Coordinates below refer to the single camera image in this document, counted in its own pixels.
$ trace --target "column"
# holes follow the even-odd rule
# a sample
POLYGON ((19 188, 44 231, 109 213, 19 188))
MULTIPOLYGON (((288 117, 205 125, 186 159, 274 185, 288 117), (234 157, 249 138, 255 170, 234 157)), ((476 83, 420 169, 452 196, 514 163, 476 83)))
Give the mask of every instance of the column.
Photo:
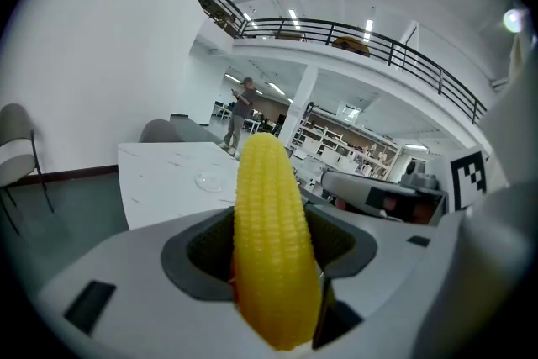
POLYGON ((304 110, 310 102, 310 95, 312 94, 312 90, 314 90, 317 78, 318 68, 316 66, 307 65, 303 73, 303 78, 295 92, 293 103, 287 110, 286 121, 284 121, 280 135, 278 136, 278 139, 286 147, 292 143, 299 122, 303 118, 304 110))

